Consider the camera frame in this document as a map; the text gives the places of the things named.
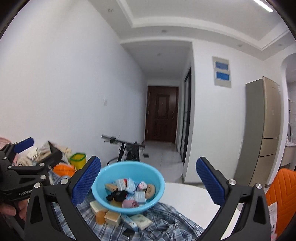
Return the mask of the person's left hand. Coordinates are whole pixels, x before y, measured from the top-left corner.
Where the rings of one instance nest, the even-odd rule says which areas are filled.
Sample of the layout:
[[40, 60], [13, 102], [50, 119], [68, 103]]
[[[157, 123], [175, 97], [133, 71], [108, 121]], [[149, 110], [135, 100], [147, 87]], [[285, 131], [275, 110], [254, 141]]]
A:
[[[28, 200], [22, 200], [18, 202], [18, 215], [22, 220], [26, 220], [26, 214], [27, 214], [27, 207], [28, 207]], [[16, 215], [16, 208], [14, 208], [11, 205], [8, 205], [6, 203], [1, 203], [0, 205], [0, 212], [2, 215], [7, 216], [15, 216]]]

